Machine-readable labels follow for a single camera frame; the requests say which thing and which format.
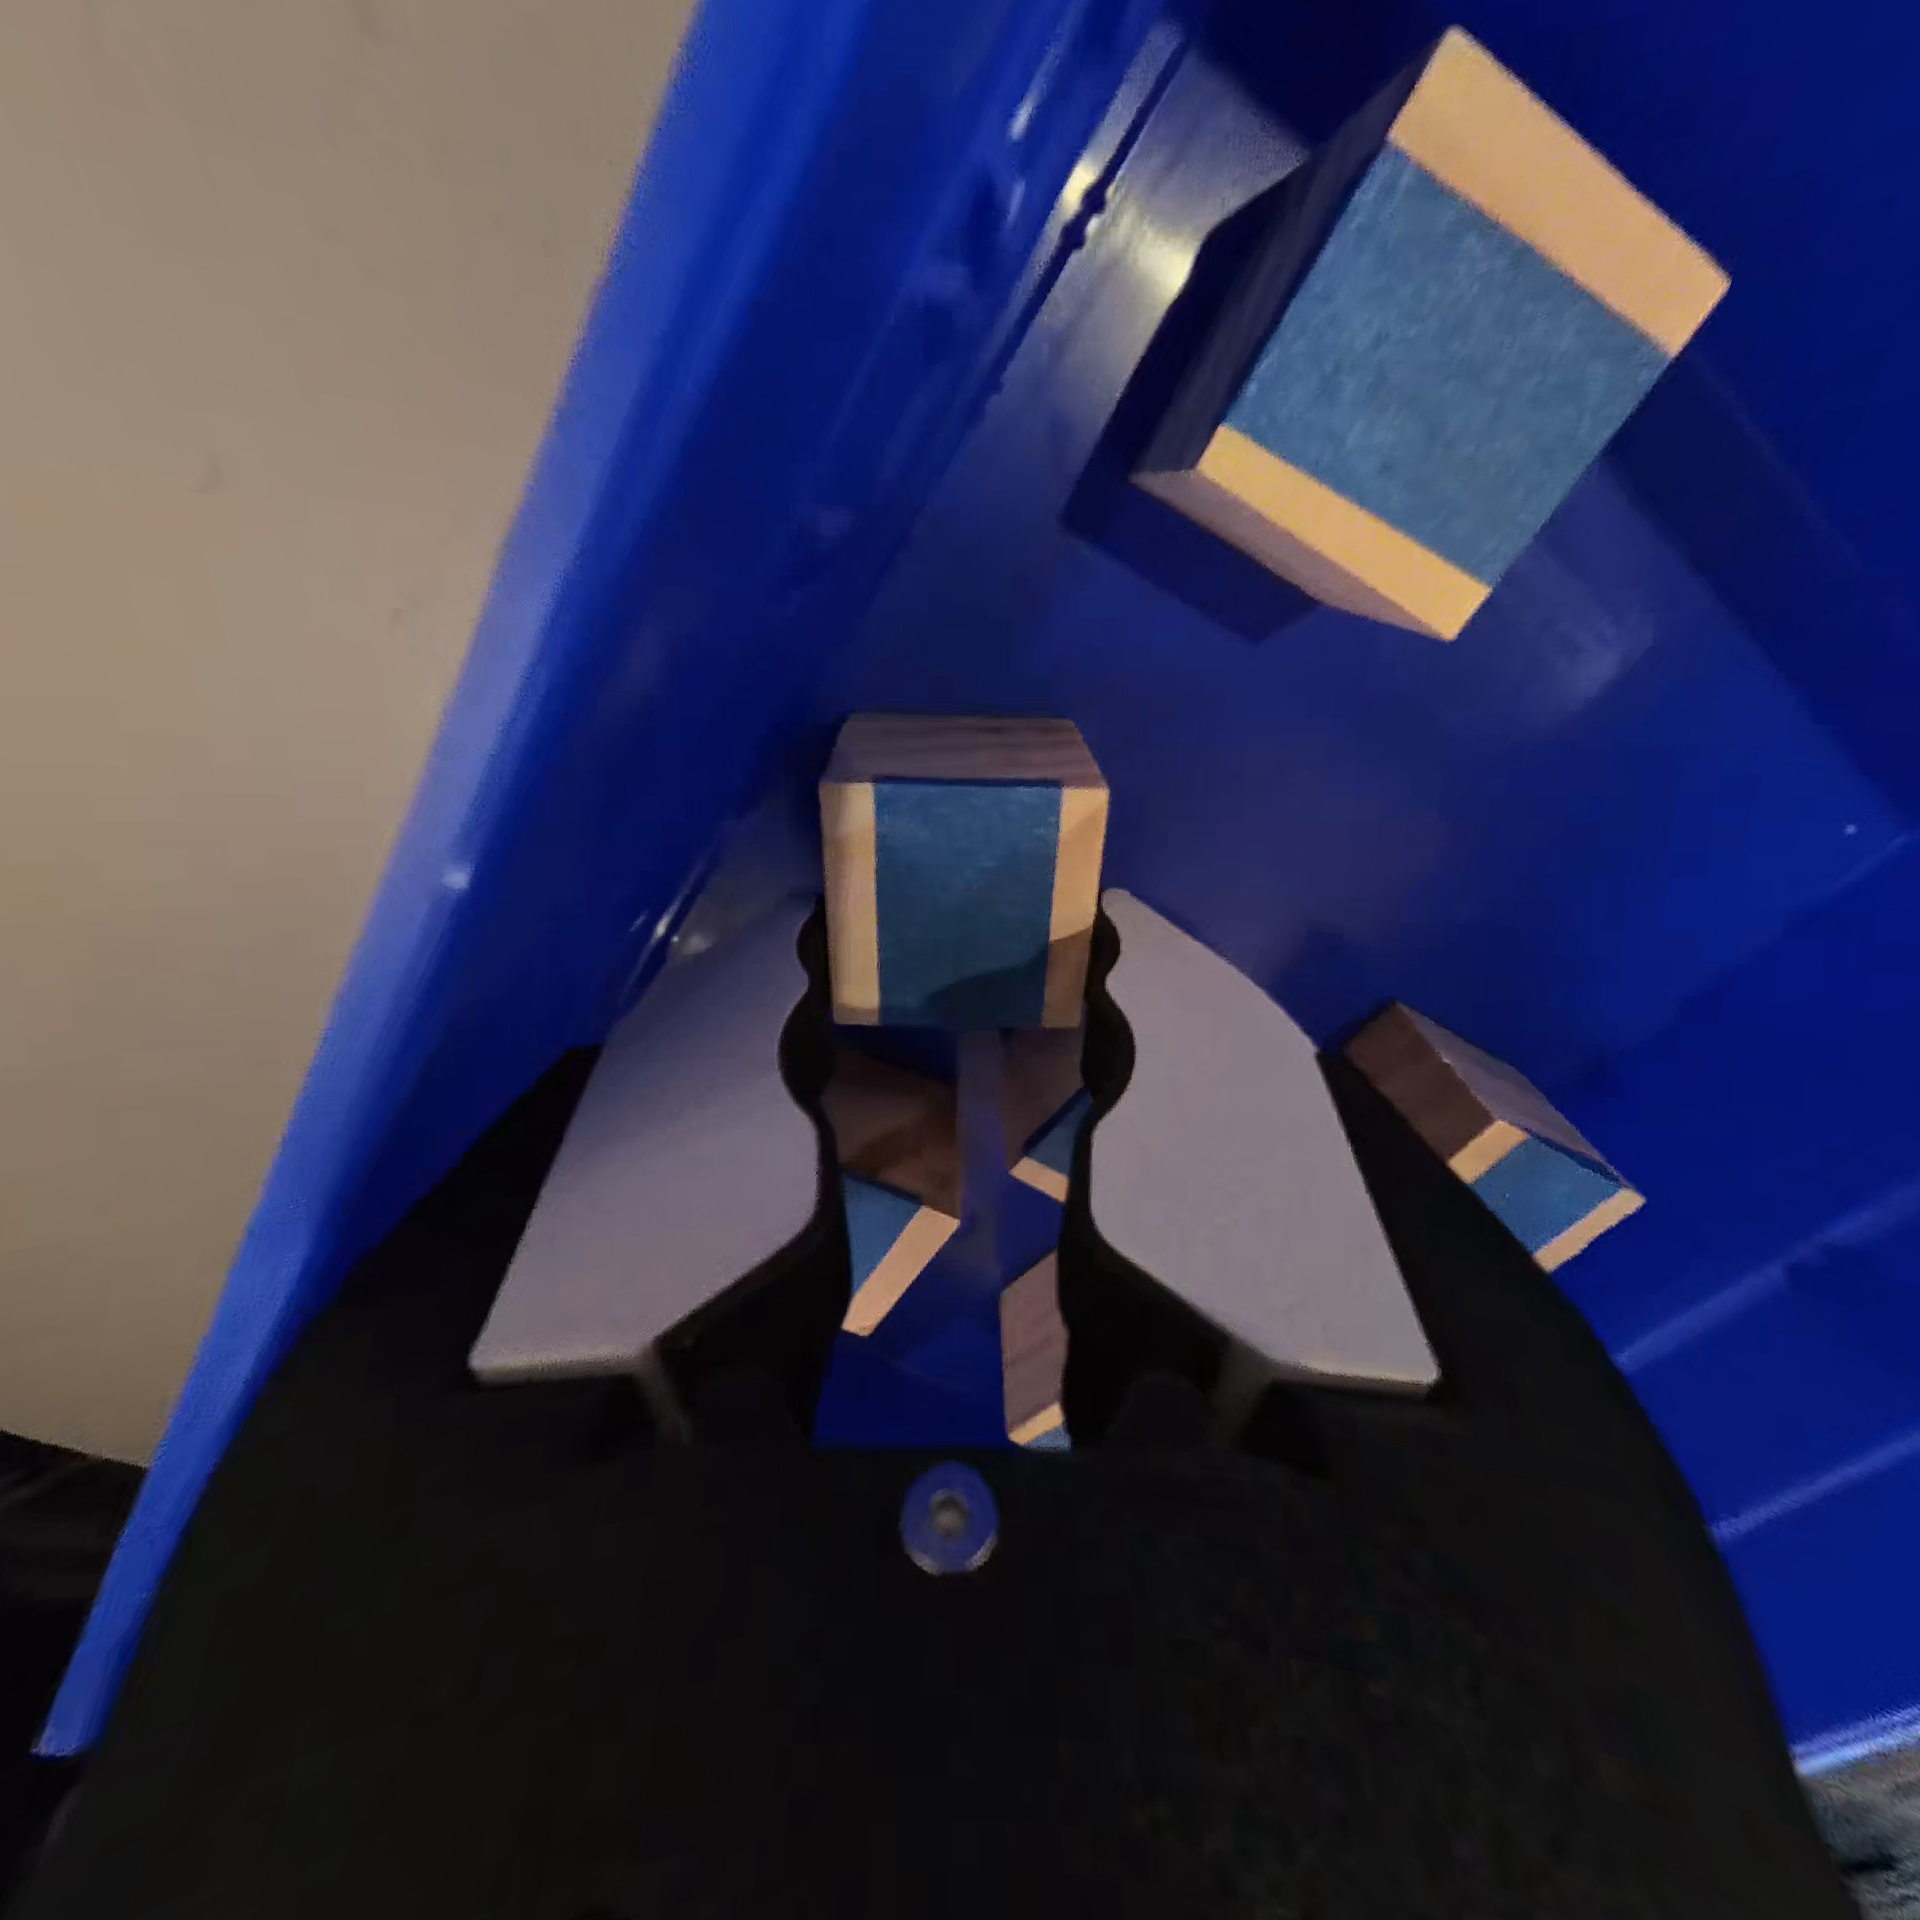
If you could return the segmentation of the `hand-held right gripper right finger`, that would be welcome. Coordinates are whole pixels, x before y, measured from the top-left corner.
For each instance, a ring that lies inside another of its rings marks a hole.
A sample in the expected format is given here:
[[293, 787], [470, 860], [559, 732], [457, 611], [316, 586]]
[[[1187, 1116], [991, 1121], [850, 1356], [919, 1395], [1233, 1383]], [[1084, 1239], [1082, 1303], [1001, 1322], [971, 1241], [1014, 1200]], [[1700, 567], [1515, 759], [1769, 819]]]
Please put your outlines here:
[[1100, 898], [1058, 1251], [1062, 1413], [1170, 1389], [1233, 1436], [1274, 1389], [1422, 1402], [1443, 1365], [1305, 1031], [1142, 898]]

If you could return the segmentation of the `grey desk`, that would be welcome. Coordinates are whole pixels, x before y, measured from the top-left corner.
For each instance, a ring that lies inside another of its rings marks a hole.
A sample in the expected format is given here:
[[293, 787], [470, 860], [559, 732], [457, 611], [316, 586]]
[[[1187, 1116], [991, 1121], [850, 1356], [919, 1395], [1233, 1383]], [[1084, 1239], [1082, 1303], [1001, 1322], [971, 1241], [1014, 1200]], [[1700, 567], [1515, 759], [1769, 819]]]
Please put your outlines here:
[[2, 4], [2, 1416], [151, 1458], [693, 4]]

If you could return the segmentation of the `blue plastic bin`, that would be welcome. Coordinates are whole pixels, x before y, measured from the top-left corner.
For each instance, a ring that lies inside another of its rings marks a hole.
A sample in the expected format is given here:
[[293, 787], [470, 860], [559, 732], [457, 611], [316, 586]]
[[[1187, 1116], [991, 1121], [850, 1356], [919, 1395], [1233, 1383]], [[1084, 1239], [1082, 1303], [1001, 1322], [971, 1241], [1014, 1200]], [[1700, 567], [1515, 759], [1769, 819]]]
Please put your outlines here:
[[[1461, 640], [1065, 501], [1189, 253], [1459, 18], [1732, 293]], [[1797, 1757], [1916, 1736], [1916, 4], [703, 4], [366, 929], [39, 1736], [298, 1325], [855, 706], [1078, 721], [1110, 874], [1407, 997], [1649, 1209], [1567, 1272]]]

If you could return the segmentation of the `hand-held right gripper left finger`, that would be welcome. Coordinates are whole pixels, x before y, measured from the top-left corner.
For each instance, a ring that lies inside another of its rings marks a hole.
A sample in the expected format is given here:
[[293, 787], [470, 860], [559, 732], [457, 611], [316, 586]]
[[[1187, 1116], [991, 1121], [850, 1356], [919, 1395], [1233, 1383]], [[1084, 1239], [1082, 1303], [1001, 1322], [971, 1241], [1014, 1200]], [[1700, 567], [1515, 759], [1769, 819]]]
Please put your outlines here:
[[482, 1386], [623, 1377], [694, 1433], [741, 1379], [812, 1436], [847, 1231], [826, 1141], [820, 905], [667, 962], [602, 1047], [470, 1345]]

